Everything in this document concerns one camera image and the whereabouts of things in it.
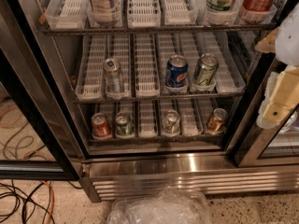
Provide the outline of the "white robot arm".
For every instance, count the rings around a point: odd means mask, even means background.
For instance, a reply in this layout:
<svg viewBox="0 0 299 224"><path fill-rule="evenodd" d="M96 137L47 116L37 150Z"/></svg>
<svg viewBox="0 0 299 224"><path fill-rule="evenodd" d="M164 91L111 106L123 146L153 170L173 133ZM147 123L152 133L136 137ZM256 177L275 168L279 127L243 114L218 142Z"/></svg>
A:
<svg viewBox="0 0 299 224"><path fill-rule="evenodd" d="M299 4L255 49L272 52L279 62L287 65L282 72L274 72L268 78L256 119L260 128L272 129L299 104Z"/></svg>

